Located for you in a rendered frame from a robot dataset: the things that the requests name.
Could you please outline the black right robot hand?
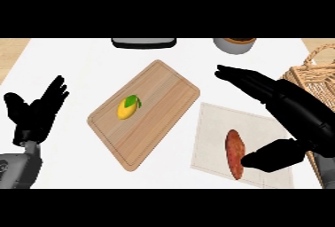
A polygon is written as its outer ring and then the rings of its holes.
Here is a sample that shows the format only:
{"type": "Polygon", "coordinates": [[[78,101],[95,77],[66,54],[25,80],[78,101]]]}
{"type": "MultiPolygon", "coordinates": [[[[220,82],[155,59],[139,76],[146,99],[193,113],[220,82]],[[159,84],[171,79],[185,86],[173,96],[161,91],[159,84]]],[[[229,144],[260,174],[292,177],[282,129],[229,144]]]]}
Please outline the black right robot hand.
{"type": "Polygon", "coordinates": [[[266,105],[294,136],[249,153],[242,166],[272,173],[301,162],[307,151],[335,158],[335,113],[314,96],[285,79],[275,81],[252,70],[218,65],[214,75],[266,105]]]}

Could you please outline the grey round pot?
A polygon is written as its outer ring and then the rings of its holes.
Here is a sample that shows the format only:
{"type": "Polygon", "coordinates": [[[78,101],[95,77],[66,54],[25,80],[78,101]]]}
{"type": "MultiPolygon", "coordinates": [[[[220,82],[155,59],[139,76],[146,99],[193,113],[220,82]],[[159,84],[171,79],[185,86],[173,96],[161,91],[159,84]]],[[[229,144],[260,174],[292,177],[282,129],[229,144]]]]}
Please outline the grey round pot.
{"type": "Polygon", "coordinates": [[[255,38],[214,38],[217,48],[229,54],[244,54],[249,51],[255,38]]]}

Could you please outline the yellow corn with green husk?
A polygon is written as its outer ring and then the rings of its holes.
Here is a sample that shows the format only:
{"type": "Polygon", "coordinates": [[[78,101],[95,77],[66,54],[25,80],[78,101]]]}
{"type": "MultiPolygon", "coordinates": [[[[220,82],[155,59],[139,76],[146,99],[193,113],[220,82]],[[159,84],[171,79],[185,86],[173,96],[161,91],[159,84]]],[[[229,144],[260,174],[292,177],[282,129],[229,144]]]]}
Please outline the yellow corn with green husk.
{"type": "Polygon", "coordinates": [[[128,96],[118,104],[117,116],[120,120],[128,119],[136,110],[142,107],[140,98],[136,95],[128,96]]]}

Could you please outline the wooden cutting board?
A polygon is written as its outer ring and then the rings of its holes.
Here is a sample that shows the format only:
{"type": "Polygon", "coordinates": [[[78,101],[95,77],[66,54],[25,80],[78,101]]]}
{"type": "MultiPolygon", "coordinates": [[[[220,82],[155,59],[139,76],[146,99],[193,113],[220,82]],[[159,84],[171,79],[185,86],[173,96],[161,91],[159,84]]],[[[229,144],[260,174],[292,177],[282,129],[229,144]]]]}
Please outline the wooden cutting board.
{"type": "Polygon", "coordinates": [[[134,171],[186,113],[201,90],[177,71],[155,60],[87,117],[87,124],[127,171],[134,171]],[[120,102],[142,101],[133,116],[120,120],[120,102]]]}

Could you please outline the dark grey flat appliance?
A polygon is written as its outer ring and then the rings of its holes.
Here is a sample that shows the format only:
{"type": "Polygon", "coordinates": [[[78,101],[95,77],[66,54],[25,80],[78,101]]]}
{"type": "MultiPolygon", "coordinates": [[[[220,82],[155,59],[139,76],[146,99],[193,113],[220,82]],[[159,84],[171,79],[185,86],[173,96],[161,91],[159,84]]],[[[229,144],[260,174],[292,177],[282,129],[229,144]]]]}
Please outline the dark grey flat appliance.
{"type": "Polygon", "coordinates": [[[176,45],[176,38],[112,38],[117,48],[124,49],[162,49],[176,45]]]}

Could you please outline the reddish-brown sweet potato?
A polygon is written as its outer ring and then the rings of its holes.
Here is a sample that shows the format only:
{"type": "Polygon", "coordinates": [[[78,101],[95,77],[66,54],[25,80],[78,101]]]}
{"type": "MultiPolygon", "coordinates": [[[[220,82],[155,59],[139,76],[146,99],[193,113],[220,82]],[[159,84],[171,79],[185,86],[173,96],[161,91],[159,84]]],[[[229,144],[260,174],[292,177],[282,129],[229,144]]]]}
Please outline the reddish-brown sweet potato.
{"type": "Polygon", "coordinates": [[[230,173],[236,180],[241,179],[244,174],[244,166],[241,160],[245,156],[245,144],[235,129],[230,129],[226,135],[226,158],[230,173]]]}

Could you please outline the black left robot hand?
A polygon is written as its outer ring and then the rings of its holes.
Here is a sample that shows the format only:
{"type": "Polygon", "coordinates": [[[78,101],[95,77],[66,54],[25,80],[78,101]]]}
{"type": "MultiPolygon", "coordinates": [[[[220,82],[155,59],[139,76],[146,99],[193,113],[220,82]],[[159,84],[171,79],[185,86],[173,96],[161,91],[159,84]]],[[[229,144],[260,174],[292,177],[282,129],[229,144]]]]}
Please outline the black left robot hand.
{"type": "Polygon", "coordinates": [[[68,95],[61,75],[52,81],[40,99],[35,99],[31,104],[16,93],[5,94],[7,117],[16,124],[13,145],[24,146],[28,141],[40,144],[46,140],[68,95]]]}

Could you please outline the beige cloth placemat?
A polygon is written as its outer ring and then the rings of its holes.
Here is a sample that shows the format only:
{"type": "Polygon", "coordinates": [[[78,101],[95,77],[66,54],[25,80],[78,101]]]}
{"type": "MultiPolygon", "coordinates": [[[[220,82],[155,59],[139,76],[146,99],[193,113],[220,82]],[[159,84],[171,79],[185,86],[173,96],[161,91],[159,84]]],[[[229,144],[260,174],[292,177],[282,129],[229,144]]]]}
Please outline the beige cloth placemat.
{"type": "Polygon", "coordinates": [[[241,164],[247,154],[285,138],[273,118],[202,103],[190,167],[260,188],[292,188],[291,168],[266,173],[241,164]]]}

